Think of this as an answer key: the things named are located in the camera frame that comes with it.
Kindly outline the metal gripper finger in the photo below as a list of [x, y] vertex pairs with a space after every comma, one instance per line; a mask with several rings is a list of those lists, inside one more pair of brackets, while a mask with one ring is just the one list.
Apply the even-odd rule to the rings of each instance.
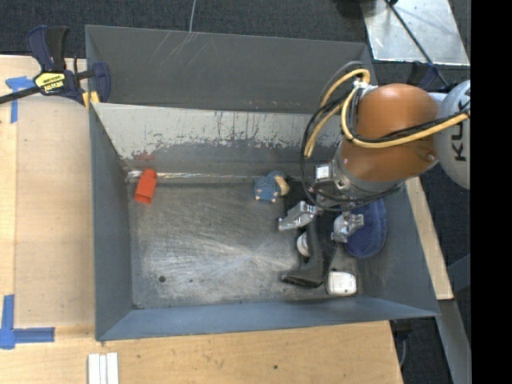
[[348, 242], [348, 237], [364, 226], [364, 215], [349, 211], [339, 215], [333, 223], [331, 239], [335, 242]]
[[289, 209], [284, 218], [278, 220], [278, 230], [296, 230], [310, 224], [318, 214], [318, 208], [306, 201], [300, 201]]

